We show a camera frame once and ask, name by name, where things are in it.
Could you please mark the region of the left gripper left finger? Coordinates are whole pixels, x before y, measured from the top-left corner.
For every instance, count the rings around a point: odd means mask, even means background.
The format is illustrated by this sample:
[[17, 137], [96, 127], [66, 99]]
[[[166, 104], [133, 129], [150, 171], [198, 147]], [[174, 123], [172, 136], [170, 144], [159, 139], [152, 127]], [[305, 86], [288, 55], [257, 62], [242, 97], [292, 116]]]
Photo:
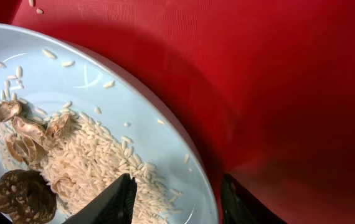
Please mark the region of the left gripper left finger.
[[136, 193], [135, 178], [123, 174], [63, 224], [132, 224]]

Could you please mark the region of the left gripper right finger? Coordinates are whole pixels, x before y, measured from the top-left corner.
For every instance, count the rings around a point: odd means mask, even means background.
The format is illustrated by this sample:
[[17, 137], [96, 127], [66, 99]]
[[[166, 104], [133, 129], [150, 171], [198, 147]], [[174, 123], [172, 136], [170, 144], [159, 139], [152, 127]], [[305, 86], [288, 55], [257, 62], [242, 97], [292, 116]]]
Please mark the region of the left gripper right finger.
[[220, 196], [223, 224], [286, 224], [230, 174], [223, 176]]

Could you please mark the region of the food leftovers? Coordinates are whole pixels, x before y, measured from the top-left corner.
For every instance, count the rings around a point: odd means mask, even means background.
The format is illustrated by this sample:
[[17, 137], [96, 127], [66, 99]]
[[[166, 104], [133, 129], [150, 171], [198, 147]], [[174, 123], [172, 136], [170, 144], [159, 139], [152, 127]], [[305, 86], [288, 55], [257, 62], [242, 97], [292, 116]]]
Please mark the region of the food leftovers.
[[[11, 100], [23, 107], [26, 104], [16, 96], [1, 94], [0, 103]], [[118, 140], [100, 122], [71, 110], [69, 104], [47, 118], [29, 117], [26, 110], [24, 116], [44, 127], [60, 122], [65, 127], [40, 161], [32, 156], [17, 161], [6, 147], [7, 137], [17, 136], [17, 132], [10, 121], [0, 122], [0, 176], [13, 169], [38, 170], [57, 194], [60, 211], [72, 215], [128, 173], [138, 183], [135, 223], [169, 223], [169, 217], [179, 213], [175, 203], [182, 192], [163, 184], [156, 166], [134, 153], [129, 138]]]

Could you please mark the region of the red plastic serving tray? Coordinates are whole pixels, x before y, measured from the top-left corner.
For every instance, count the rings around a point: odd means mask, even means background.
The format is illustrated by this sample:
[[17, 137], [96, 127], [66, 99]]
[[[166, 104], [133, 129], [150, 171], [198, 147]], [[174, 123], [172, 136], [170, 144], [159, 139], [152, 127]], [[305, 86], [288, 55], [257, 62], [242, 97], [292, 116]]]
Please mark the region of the red plastic serving tray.
[[355, 223], [355, 0], [0, 1], [0, 23], [114, 61], [288, 223]]

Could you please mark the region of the large light blue plate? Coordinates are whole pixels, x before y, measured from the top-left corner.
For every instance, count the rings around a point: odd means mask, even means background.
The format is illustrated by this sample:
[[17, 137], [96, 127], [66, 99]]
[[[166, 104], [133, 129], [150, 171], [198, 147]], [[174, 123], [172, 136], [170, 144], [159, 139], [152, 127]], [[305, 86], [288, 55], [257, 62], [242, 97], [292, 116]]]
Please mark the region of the large light blue plate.
[[163, 184], [182, 192], [169, 223], [217, 223], [219, 216], [200, 155], [178, 119], [129, 72], [79, 45], [0, 24], [0, 98], [26, 102], [29, 117], [47, 118], [63, 105], [100, 122], [135, 154], [154, 164]]

